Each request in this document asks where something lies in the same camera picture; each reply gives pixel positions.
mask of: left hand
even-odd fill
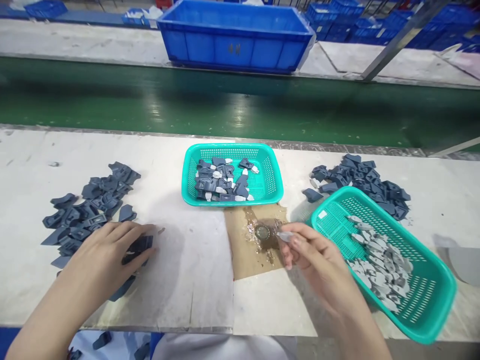
[[[155,252],[149,248],[122,265],[129,246],[154,228],[131,221],[106,223],[83,242],[45,298],[55,298],[57,306],[65,307],[57,310],[69,313],[80,327]]]

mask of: teal plastic basket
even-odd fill
[[[247,158],[259,170],[258,174],[248,172],[248,188],[253,201],[205,201],[197,199],[195,174],[200,159],[210,163],[212,157],[233,159],[233,181],[242,174],[239,163]],[[261,143],[205,143],[190,146],[185,154],[181,175],[181,196],[192,206],[234,207],[275,204],[284,195],[284,185],[280,175],[279,163],[274,151]]]
[[[311,216],[311,226],[332,240],[346,260],[367,259],[364,247],[350,237],[350,234],[359,232],[348,221],[350,215],[358,216],[377,233],[387,235],[389,243],[399,248],[402,256],[413,264],[408,280],[410,292],[406,298],[400,296],[398,313],[388,310],[350,269],[363,295],[410,339],[425,345],[433,343],[447,320],[457,292],[452,272],[399,222],[352,186],[333,193]]]

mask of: white work table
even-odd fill
[[[88,328],[238,335],[330,336],[325,315],[298,273],[280,268],[233,282],[223,210],[197,208],[181,196],[187,148],[233,142],[162,135],[48,130],[0,130],[0,326],[21,326],[55,280],[50,262],[57,246],[41,246],[52,232],[42,219],[50,199],[79,195],[90,177],[111,173],[108,164],[141,174],[123,198],[140,223],[165,227],[159,252],[117,302],[104,304]],[[312,210],[301,190],[314,166],[333,168],[342,153],[274,149],[283,178],[289,220]],[[383,180],[404,187],[411,211],[402,224],[431,249],[480,247],[480,162],[363,155]],[[59,167],[49,163],[58,162]],[[480,289],[458,281],[445,341],[480,341]],[[405,336],[382,313],[374,317],[386,338]]]

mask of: metal pole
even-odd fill
[[[363,81],[370,82],[412,40],[423,27],[447,5],[450,0],[426,2],[411,17],[402,30],[385,46],[383,51],[361,74]]]

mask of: brown cardboard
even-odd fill
[[[229,207],[224,210],[230,240],[233,279],[280,269],[284,265],[277,237],[260,241],[255,235],[258,225],[266,226],[273,235],[287,222],[287,209],[278,204]]]

